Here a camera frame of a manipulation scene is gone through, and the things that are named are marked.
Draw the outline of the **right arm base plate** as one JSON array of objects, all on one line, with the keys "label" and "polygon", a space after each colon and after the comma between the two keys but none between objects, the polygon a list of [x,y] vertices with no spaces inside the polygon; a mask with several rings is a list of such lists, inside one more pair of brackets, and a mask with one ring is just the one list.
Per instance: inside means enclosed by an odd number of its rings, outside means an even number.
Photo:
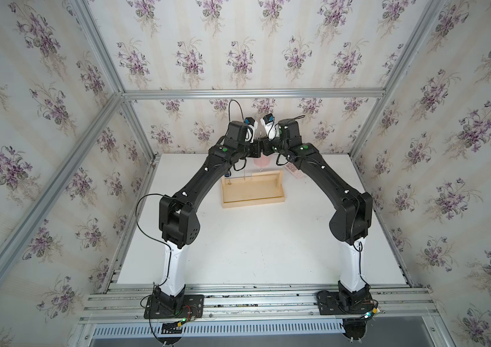
[{"label": "right arm base plate", "polygon": [[316,294],[320,315],[353,315],[363,319],[372,318],[379,311],[379,304],[367,289],[349,292],[320,291]]}]

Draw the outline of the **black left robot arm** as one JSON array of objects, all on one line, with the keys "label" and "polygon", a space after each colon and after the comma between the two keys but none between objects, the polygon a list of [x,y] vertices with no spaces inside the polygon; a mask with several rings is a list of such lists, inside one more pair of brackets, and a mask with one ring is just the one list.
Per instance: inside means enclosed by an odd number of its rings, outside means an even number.
[{"label": "black left robot arm", "polygon": [[252,146],[258,126],[258,121],[252,117],[230,121],[225,135],[208,150],[204,163],[190,181],[172,196],[159,195],[160,239],[137,227],[145,237],[165,247],[165,277],[153,289],[153,302],[173,311],[182,307],[186,290],[183,276],[187,247],[195,241],[201,228],[197,211],[215,183],[236,163],[240,160],[246,162],[247,157],[255,152]]}]

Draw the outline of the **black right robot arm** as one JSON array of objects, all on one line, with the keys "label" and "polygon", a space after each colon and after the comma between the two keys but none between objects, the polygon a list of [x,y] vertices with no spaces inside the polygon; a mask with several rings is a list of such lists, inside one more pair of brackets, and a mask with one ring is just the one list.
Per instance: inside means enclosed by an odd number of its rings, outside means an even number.
[{"label": "black right robot arm", "polygon": [[343,312],[353,312],[372,302],[370,285],[363,277],[363,251],[372,224],[373,198],[350,186],[324,160],[317,147],[305,143],[296,118],[277,122],[273,114],[261,118],[266,137],[261,141],[264,155],[277,153],[293,164],[321,189],[335,213],[329,221],[331,234],[339,241],[342,270],[335,294]]}]

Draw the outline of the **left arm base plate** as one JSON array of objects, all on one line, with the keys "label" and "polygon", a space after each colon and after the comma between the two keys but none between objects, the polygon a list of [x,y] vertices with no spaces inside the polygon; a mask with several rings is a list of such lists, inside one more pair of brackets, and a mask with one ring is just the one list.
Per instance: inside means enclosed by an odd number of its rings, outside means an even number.
[{"label": "left arm base plate", "polygon": [[155,295],[147,297],[144,305],[144,319],[176,319],[176,318],[201,318],[204,309],[203,295],[181,295],[166,296],[161,294],[159,298]]}]

